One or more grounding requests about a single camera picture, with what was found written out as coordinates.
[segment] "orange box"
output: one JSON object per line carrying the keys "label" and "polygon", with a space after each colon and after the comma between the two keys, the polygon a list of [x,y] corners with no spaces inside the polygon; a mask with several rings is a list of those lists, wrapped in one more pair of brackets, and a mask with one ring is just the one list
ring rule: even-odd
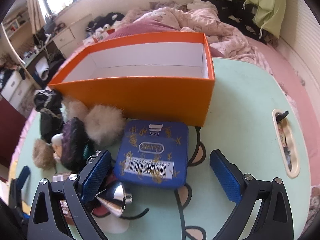
{"label": "orange box", "polygon": [[128,118],[203,126],[215,77],[205,34],[131,35],[85,47],[49,83],[88,107],[123,109]]}

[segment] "light green cloth bag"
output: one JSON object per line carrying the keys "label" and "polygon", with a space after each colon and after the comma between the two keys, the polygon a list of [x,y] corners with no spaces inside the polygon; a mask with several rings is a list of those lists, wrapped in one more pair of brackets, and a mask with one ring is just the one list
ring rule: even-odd
{"label": "light green cloth bag", "polygon": [[258,6],[253,22],[260,27],[259,38],[262,36],[262,29],[279,38],[285,12],[285,0],[245,0],[244,3]]}

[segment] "clothing pile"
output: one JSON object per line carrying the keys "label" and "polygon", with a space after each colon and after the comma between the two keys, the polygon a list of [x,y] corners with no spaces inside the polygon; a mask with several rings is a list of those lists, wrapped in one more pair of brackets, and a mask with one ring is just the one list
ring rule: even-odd
{"label": "clothing pile", "polygon": [[9,54],[0,57],[0,92],[11,77],[13,71],[18,71],[21,78],[25,80],[26,75],[23,69],[12,60]]}
{"label": "clothing pile", "polygon": [[106,16],[98,16],[93,21],[89,22],[86,32],[87,38],[90,36],[89,33],[93,34],[98,28],[103,28],[105,25],[112,26],[116,21],[121,21],[124,15],[121,13],[108,13]]}
{"label": "clothing pile", "polygon": [[260,29],[253,19],[257,12],[257,6],[247,4],[244,6],[245,0],[201,0],[203,2],[210,2],[217,8],[219,19],[236,27],[245,36],[248,36],[263,44],[270,44],[276,48],[278,46],[278,39],[266,30]]}

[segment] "white towel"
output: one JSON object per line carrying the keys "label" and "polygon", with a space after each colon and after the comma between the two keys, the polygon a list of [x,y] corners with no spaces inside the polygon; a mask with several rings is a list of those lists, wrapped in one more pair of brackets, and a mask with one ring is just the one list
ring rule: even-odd
{"label": "white towel", "polygon": [[49,76],[49,64],[45,57],[42,57],[36,64],[36,71],[43,81],[47,80]]}

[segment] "curtain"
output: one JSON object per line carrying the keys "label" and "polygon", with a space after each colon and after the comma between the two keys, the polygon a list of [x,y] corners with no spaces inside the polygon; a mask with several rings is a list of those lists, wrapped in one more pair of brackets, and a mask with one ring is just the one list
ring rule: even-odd
{"label": "curtain", "polygon": [[45,25],[39,0],[27,0],[27,7],[30,16],[32,34],[36,34]]}

